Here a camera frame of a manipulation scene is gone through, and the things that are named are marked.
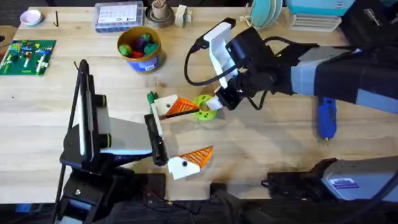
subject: wooden tabletop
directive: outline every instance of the wooden tabletop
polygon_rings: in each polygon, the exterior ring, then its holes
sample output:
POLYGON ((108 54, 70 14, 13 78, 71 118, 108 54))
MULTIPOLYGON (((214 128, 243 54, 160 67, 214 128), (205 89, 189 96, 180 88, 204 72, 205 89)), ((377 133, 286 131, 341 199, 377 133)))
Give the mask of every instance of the wooden tabletop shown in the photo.
MULTIPOLYGON (((54 201, 76 80, 74 60, 85 58, 90 64, 96 92, 108 97, 110 116, 143 123, 150 91, 191 100, 213 92, 217 84, 202 88, 185 81, 185 55, 208 29, 244 12, 243 8, 191 8, 193 23, 186 28, 157 30, 167 54, 164 66, 154 74, 138 75, 119 56, 116 40, 120 33, 94 31, 92 7, 37 9, 45 20, 35 27, 21 25, 15 39, 55 39, 57 44, 43 77, 0 77, 0 203, 54 201), (53 25, 56 10, 59 27, 53 25)), ((338 32, 292 32, 285 23, 280 16, 275 26, 260 34, 321 45, 346 43, 338 32)), ((238 22, 232 33, 245 28, 245 23, 238 22)), ((272 43, 274 50, 283 46, 272 43)), ((208 51, 192 55, 188 70, 196 81, 214 76, 208 51)), ((229 191, 241 198, 268 198, 260 181, 269 171, 308 170, 329 157, 367 159, 398 153, 398 116, 338 102, 337 134, 326 147, 317 139, 315 105, 313 97, 276 94, 267 96, 261 111, 243 100, 236 110, 224 109, 213 121, 199 122, 192 115, 163 121, 170 157, 215 147, 199 174, 180 180, 167 174, 168 198, 207 198, 212 181, 228 183, 229 191)), ((153 165, 151 158, 127 166, 141 173, 168 173, 166 167, 153 165)))

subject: black cable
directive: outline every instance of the black cable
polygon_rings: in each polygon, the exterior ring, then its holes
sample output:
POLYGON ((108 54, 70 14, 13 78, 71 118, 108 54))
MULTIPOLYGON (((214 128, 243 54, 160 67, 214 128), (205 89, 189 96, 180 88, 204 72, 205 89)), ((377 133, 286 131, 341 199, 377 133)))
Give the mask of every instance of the black cable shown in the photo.
POLYGON ((267 37, 267 38, 265 38, 264 40, 262 40, 262 42, 263 42, 263 43, 267 43, 268 41, 272 41, 272 40, 278 40, 278 41, 281 41, 281 42, 283 42, 283 43, 285 43, 285 44, 300 44, 300 43, 297 43, 297 42, 288 40, 288 39, 286 39, 286 38, 283 38, 283 37, 276 37, 276 36, 267 37))
POLYGON ((184 76, 185 76, 185 79, 187 80, 187 82, 189 84, 193 85, 193 86, 203 86, 203 85, 208 85, 210 83, 218 81, 220 78, 223 78, 223 77, 227 76, 229 73, 231 73, 233 70, 235 70, 237 68, 236 65, 234 65, 231 68, 225 70, 223 73, 221 73, 221 74, 219 74, 219 75, 217 75, 217 76, 215 76, 215 77, 213 77, 213 78, 211 78, 209 80, 206 80, 206 81, 203 81, 203 82, 194 82, 188 76, 188 61, 189 61, 189 58, 190 58, 192 53, 193 53, 193 50, 191 48, 189 50, 187 56, 185 57, 184 76))
POLYGON ((193 224, 197 224, 197 222, 195 221, 195 219, 193 219, 192 213, 189 213, 189 215, 191 216, 191 221, 192 221, 192 223, 193 223, 193 224))
POLYGON ((264 90, 264 92, 262 92, 259 106, 257 106, 255 104, 255 102, 252 100, 252 98, 247 97, 247 99, 249 100, 250 104, 254 107, 254 109, 261 110, 262 106, 264 105, 264 100, 266 99, 266 95, 267 95, 267 91, 264 90))
POLYGON ((176 213, 176 212, 182 212, 182 211, 187 211, 186 209, 183 210, 175 210, 175 211, 163 211, 163 210, 159 210, 157 208, 153 208, 151 206, 149 206, 148 204, 142 202, 143 206, 155 211, 155 212, 161 212, 161 213, 166 213, 166 214, 172 214, 172 213, 176 213))
MULTIPOLYGON (((79 68, 77 67, 76 62, 73 62, 75 64, 76 69, 79 71, 79 68)), ((77 103, 77 97, 78 97, 78 90, 80 86, 80 74, 78 72, 77 78, 76 78, 76 86, 75 86, 75 92, 73 94, 73 101, 72 101, 72 108, 70 112, 70 117, 69 117, 69 124, 68 124, 68 131, 72 129, 73 126, 73 120, 75 119, 75 110, 76 110, 76 103, 77 103)), ((55 196, 55 206, 54 206, 54 211, 51 217, 52 223, 55 222, 55 219, 57 218, 57 212, 58 212, 58 204, 60 202, 61 198, 61 193, 62 193, 62 186, 63 186, 63 179, 65 177, 65 170, 66 170, 66 165, 62 164, 61 166, 61 173, 60 177, 58 179, 58 189, 57 189, 57 196, 55 196)))

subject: label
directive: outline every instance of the label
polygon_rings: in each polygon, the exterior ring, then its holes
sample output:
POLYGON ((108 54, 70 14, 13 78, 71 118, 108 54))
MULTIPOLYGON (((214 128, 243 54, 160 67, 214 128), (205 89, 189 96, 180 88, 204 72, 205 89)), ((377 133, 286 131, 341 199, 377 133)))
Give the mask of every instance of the label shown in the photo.
POLYGON ((145 71, 149 71, 149 70, 152 70, 154 68, 155 68, 155 65, 151 65, 151 66, 145 67, 145 71))
POLYGON ((334 186, 335 189, 358 189, 359 186, 356 182, 351 178, 339 178, 332 179, 329 182, 334 186))
POLYGON ((137 20, 137 5, 102 6, 99 9, 98 23, 135 22, 137 20))
POLYGON ((342 9, 342 8, 344 8, 344 2, 338 2, 337 4, 336 4, 336 9, 342 9))

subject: blue tool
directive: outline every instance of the blue tool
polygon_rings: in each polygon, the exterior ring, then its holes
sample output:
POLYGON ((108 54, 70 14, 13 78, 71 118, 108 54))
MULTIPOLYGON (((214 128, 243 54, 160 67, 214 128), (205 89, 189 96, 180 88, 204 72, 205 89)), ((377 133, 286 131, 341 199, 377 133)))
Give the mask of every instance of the blue tool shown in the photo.
POLYGON ((327 97, 318 97, 318 135, 327 144, 335 137, 336 100, 327 97))

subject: green gear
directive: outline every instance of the green gear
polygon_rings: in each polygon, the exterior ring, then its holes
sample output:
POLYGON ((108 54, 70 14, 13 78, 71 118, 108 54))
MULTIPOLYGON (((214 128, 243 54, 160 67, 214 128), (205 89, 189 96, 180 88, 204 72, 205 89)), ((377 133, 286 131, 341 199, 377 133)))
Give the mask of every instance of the green gear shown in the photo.
POLYGON ((200 121, 209 121, 217 115, 217 110, 203 111, 200 109, 200 105, 210 100, 212 96, 210 95, 199 95, 195 97, 193 103, 199 106, 199 112, 194 113, 195 117, 200 121))

